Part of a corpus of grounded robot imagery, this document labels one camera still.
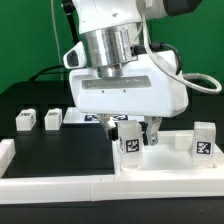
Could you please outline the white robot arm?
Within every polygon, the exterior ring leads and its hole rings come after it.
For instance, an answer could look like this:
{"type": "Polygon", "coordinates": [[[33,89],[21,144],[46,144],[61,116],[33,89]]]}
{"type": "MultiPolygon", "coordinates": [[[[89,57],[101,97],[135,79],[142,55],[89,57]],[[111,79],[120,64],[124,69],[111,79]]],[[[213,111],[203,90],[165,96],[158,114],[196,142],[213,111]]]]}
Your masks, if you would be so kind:
{"type": "Polygon", "coordinates": [[[81,41],[67,53],[72,96],[77,108],[99,116],[108,137],[117,138],[110,117],[140,115],[146,142],[158,143],[164,117],[188,105],[176,49],[141,39],[146,22],[193,12],[202,0],[72,0],[81,41]]]}

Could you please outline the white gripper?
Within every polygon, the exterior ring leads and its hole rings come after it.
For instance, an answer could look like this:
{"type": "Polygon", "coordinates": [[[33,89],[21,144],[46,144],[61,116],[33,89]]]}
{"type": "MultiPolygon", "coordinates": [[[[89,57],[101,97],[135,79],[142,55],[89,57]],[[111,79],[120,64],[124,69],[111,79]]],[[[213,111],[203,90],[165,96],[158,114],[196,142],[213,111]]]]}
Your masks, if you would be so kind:
{"type": "Polygon", "coordinates": [[[74,103],[81,112],[99,114],[111,141],[118,139],[118,129],[108,114],[145,116],[144,145],[154,146],[159,142],[161,117],[176,116],[187,108],[186,87],[163,73],[147,54],[125,64],[122,71],[117,78],[98,78],[96,70],[90,68],[71,71],[74,103]]]}

